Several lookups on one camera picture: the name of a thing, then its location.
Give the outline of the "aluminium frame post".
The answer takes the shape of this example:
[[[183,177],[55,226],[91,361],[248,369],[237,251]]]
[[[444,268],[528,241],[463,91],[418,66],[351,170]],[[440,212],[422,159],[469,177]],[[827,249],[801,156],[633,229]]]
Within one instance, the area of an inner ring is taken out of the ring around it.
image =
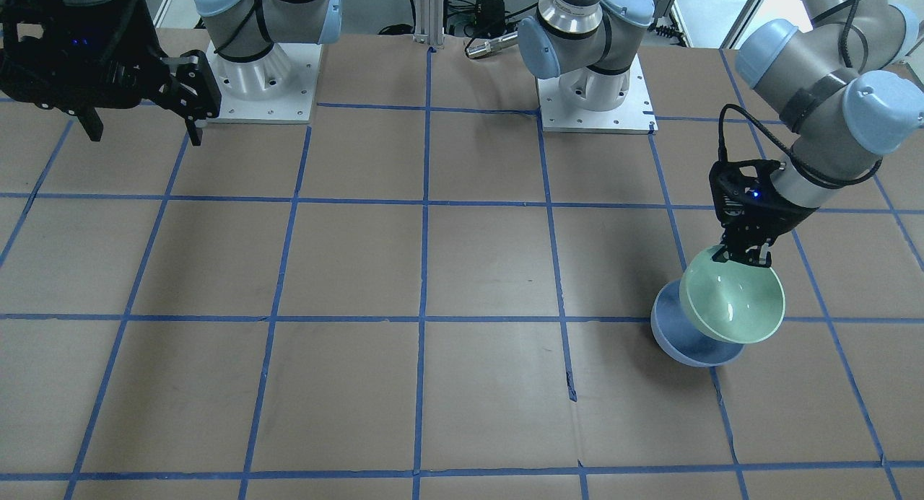
[[[412,0],[412,37],[415,43],[426,44],[433,50],[445,46],[445,18],[447,0]]]

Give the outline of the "green bowl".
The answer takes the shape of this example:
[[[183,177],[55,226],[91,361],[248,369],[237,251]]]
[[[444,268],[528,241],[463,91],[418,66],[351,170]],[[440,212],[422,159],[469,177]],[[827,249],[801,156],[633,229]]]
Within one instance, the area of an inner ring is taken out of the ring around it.
[[[758,343],[782,325],[786,298],[772,268],[715,261],[722,246],[697,253],[679,284],[679,303],[690,323],[709,338]]]

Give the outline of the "silver metal cylinder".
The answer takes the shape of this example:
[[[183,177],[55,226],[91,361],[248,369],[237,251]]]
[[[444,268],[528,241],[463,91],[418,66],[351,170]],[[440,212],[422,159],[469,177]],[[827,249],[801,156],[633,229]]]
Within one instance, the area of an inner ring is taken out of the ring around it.
[[[473,44],[465,49],[466,57],[472,60],[479,60],[494,56],[504,49],[511,48],[518,44],[518,31],[512,31],[498,38],[485,40],[481,44]]]

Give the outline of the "blue bowl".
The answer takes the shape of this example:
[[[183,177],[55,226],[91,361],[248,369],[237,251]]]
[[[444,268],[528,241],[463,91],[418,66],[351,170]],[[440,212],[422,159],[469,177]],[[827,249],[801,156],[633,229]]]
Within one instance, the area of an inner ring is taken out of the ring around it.
[[[684,315],[680,280],[667,283],[651,310],[650,325],[657,344],[674,361],[690,367],[719,367],[739,358],[742,343],[729,343],[703,335]]]

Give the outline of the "black adapter box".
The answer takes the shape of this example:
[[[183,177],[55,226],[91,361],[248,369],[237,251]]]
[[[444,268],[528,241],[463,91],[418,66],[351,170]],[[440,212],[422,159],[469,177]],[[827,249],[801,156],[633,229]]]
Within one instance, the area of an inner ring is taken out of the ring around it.
[[[506,8],[504,0],[476,0],[474,27],[476,35],[489,38],[502,35],[505,29]]]

